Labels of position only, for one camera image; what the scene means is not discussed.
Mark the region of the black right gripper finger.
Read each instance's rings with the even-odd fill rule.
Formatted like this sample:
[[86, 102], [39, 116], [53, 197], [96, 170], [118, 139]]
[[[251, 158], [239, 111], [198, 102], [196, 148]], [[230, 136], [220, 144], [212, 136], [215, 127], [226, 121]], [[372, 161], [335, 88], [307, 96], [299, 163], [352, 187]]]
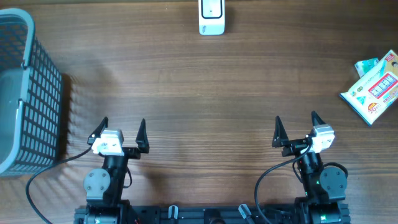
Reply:
[[313, 126], [326, 124], [326, 122], [324, 122], [324, 120], [321, 119], [321, 117], [318, 115], [318, 113], [316, 111], [311, 112], [311, 119], [312, 119]]
[[279, 116], [275, 117], [275, 130], [272, 147], [285, 147], [289, 145], [289, 138]]

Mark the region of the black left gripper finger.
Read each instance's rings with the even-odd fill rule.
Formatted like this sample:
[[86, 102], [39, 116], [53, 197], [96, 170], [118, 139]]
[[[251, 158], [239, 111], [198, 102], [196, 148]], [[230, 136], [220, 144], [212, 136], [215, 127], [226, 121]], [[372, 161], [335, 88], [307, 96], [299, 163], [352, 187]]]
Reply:
[[142, 119], [139, 130], [136, 136], [136, 144], [137, 148], [141, 153], [148, 154], [150, 150], [149, 141], [147, 138], [147, 131], [146, 131], [146, 121]]
[[99, 126], [88, 136], [87, 144], [92, 146], [101, 133], [108, 127], [108, 117], [104, 117]]

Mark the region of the yellow wet wipes pack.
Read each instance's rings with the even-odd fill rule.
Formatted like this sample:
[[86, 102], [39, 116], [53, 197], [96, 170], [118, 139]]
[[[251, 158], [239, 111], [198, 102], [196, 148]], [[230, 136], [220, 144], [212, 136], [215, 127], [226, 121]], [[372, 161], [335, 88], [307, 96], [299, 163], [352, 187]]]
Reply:
[[340, 97], [372, 125], [397, 100], [397, 54], [390, 50]]

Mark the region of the teal tissue pack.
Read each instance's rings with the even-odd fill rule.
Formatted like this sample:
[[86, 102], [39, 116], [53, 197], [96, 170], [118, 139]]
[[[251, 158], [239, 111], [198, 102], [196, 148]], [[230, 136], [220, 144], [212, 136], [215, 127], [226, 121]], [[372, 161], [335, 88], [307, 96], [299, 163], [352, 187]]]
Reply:
[[378, 58], [370, 58], [367, 60], [358, 61], [355, 63], [354, 67], [359, 75], [359, 77], [363, 77], [368, 71], [370, 71], [373, 67], [375, 67], [379, 63]]

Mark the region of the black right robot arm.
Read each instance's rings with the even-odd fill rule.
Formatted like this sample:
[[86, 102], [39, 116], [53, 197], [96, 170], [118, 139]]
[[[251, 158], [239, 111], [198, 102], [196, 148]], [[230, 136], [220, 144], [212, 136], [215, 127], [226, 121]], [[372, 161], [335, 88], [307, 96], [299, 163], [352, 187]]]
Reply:
[[295, 199], [288, 209], [281, 210], [282, 223], [350, 223], [345, 190], [348, 170], [336, 162], [323, 163], [320, 153], [335, 138], [333, 128], [316, 112], [311, 113], [313, 128], [302, 139], [290, 140], [279, 116], [275, 118], [272, 147], [281, 147], [284, 157], [294, 156], [305, 196]]

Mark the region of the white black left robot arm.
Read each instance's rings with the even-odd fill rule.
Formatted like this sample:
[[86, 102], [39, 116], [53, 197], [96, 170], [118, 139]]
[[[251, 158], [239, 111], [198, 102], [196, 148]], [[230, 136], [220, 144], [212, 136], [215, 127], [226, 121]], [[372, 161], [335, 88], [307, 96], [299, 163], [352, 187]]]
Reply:
[[129, 200], [121, 198], [126, 175], [131, 175], [128, 168], [130, 159], [141, 158], [149, 153], [149, 141], [146, 121], [140, 123], [136, 136], [136, 147], [123, 146], [124, 136], [120, 129], [109, 129], [108, 118], [103, 118], [100, 125], [88, 137], [91, 150], [104, 158], [102, 167], [89, 171], [83, 186], [86, 191], [86, 207], [75, 214], [75, 223], [140, 223], [137, 213]]

